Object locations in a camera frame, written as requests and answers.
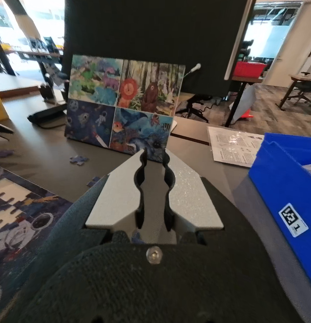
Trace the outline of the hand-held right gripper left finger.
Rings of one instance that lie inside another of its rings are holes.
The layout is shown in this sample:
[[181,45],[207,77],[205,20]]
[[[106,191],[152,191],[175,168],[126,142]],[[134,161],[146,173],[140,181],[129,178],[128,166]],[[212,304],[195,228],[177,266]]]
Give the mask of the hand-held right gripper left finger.
[[124,231],[130,235],[144,223],[144,195],[147,149],[144,148],[109,173],[85,222],[88,229]]

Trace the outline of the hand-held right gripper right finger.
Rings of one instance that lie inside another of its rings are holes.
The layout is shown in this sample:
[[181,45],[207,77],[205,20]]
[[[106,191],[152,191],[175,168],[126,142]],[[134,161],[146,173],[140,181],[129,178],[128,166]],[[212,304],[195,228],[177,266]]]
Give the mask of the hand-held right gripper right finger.
[[186,233],[223,232],[224,224],[200,174],[171,151],[164,151],[163,167],[168,243],[177,244]]

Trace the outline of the space jigsaw puzzle board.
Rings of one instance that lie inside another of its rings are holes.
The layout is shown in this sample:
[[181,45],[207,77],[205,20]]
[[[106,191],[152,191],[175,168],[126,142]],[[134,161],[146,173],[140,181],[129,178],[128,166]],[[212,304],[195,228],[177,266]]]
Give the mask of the space jigsaw puzzle board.
[[0,309],[71,202],[0,167]]

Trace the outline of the printed instruction sheet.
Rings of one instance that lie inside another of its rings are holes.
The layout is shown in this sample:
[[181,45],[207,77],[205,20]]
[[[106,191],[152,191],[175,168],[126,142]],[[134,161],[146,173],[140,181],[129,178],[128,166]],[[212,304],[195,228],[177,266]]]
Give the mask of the printed instruction sheet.
[[210,126],[206,129],[215,162],[252,167],[264,135]]

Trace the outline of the blue plastic bin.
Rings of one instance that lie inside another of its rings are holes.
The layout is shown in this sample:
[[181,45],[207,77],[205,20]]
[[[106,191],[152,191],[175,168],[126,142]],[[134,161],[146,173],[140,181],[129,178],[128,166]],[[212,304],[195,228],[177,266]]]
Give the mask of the blue plastic bin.
[[311,281],[311,138],[266,133],[249,177]]

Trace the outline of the black pouch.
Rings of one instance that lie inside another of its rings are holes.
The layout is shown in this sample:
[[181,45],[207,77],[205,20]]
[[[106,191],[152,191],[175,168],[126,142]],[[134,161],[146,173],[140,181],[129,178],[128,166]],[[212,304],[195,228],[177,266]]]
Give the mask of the black pouch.
[[65,126],[66,124],[63,123],[63,124],[50,126],[50,127],[45,127],[45,126],[43,126],[43,124],[47,123],[47,122],[54,121],[55,119],[58,119],[61,117],[65,117],[66,116],[66,114],[64,113],[65,110],[67,110],[67,103],[57,105],[54,107],[50,107],[50,108],[42,110],[42,111],[38,111],[34,114],[29,115],[27,117],[27,119],[30,123],[32,123],[33,125],[41,128],[41,129],[51,130],[51,129]]

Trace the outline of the white plastic bag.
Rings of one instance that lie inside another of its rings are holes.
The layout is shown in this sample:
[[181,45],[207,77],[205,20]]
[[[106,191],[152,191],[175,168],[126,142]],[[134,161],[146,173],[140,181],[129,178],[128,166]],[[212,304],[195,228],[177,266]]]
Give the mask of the white plastic bag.
[[243,94],[242,94],[240,103],[239,103],[238,108],[234,114],[231,124],[236,123],[236,121],[238,121],[238,119],[242,119],[242,115],[244,113],[248,112],[251,114],[251,108],[252,108],[253,104],[255,103],[256,99],[257,98],[256,98],[256,94],[255,94],[255,86],[253,84],[247,85]]

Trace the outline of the colourful jigsaw puzzle box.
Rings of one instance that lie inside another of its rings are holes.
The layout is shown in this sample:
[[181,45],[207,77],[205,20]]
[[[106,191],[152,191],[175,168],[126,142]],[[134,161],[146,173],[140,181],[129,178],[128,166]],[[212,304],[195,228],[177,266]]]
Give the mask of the colourful jigsaw puzzle box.
[[185,66],[73,55],[65,137],[162,163]]

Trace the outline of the small black device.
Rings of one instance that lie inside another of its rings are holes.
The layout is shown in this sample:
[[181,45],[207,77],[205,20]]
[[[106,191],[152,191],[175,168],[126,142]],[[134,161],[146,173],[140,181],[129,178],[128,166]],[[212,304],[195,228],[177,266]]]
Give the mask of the small black device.
[[55,101],[55,95],[53,88],[49,84],[42,83],[39,87],[39,92],[44,100],[44,102]]

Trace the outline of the black flat device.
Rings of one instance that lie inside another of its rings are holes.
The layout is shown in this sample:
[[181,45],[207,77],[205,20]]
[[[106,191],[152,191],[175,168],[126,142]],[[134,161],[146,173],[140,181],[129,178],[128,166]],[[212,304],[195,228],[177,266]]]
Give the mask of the black flat device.
[[4,137],[3,135],[1,135],[1,133],[14,134],[14,131],[12,129],[10,129],[9,127],[6,127],[6,126],[0,124],[0,142],[3,142],[3,141],[9,141],[9,139]]

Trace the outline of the wooden office desk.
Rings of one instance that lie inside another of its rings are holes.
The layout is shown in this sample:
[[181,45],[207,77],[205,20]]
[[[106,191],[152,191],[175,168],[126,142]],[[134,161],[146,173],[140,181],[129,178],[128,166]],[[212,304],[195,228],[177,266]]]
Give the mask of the wooden office desk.
[[290,100],[289,97],[291,97],[291,92],[296,89],[295,88],[295,84],[297,82],[301,82],[301,81],[311,81],[311,74],[309,72],[301,72],[299,74],[289,74],[289,77],[292,80],[291,85],[288,87],[286,94],[284,95],[284,97],[281,99],[279,104],[276,104],[277,107],[281,110],[281,111],[285,111],[283,109],[283,105],[287,100]]
[[235,112],[236,112],[236,110],[238,108],[238,105],[239,105],[240,101],[241,101],[241,97],[242,97],[242,94],[243,94],[243,92],[245,90],[246,85],[247,84],[252,85],[254,83],[262,83],[263,79],[264,78],[261,77],[261,76],[259,78],[247,78],[247,77],[241,77],[241,76],[233,76],[232,77],[232,81],[241,82],[241,86],[240,86],[240,89],[238,91],[237,97],[236,97],[236,99],[235,99],[235,101],[233,103],[233,106],[231,108],[231,111],[230,111],[230,113],[228,115],[228,118],[226,120],[226,123],[225,123],[224,127],[228,128],[230,126],[230,124],[232,122],[232,119],[234,117],[234,114],[235,114]]
[[41,66],[45,64],[54,63],[61,70],[63,56],[59,54],[20,50],[5,50],[5,54],[15,74],[23,78],[43,82]]

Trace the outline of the red plastic crate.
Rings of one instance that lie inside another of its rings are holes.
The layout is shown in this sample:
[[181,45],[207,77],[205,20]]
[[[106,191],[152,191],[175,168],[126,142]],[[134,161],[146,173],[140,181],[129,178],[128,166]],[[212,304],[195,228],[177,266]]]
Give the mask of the red plastic crate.
[[238,61],[235,65],[233,76],[244,78],[259,78],[267,64],[258,62]]

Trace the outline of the black mesh office chair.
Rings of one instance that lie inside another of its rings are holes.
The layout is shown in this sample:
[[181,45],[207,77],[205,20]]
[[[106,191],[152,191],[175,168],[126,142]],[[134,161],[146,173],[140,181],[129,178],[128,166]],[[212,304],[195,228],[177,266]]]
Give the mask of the black mesh office chair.
[[289,99],[291,99],[291,98],[298,98],[297,103],[299,102],[299,100],[304,99],[305,100],[305,103],[311,103],[311,99],[308,99],[304,95],[305,93],[310,93],[311,92],[311,81],[301,81],[301,82],[297,82],[295,84],[295,88],[297,88],[299,90],[298,94],[289,97]]

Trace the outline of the black gaming chair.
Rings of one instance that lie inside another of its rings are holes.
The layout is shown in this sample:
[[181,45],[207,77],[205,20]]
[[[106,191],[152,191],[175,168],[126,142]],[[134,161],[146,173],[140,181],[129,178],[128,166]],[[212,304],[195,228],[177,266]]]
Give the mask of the black gaming chair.
[[241,54],[242,54],[242,60],[246,61],[250,55],[251,46],[254,43],[254,39],[243,41],[242,42],[242,48],[241,48]]

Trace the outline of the black partition panel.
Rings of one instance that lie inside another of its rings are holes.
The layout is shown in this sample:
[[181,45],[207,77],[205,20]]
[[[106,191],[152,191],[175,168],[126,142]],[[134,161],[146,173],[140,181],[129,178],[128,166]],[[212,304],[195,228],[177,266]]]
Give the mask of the black partition panel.
[[182,82],[190,94],[225,97],[255,1],[65,1],[62,71],[73,54],[201,68]]

